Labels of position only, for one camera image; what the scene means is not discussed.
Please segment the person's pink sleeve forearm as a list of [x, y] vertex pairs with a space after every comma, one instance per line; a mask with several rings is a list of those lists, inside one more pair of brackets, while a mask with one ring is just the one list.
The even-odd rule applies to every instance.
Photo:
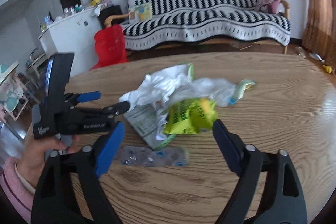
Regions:
[[35, 191], [17, 170], [18, 159], [8, 157], [1, 174], [1, 198], [5, 212], [14, 213], [18, 221], [31, 223], [31, 212]]

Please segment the person's left hand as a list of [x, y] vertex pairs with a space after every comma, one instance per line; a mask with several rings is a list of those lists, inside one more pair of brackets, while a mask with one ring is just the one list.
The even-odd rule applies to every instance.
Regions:
[[25, 150], [21, 159], [15, 164], [15, 171], [29, 193], [35, 194], [35, 190], [45, 167], [45, 152], [48, 150], [67, 150], [68, 153], [75, 153], [80, 150], [80, 137], [72, 136], [72, 144], [69, 148], [56, 139], [55, 137], [47, 137], [44, 139], [35, 140], [33, 135], [30, 135], [25, 142]]

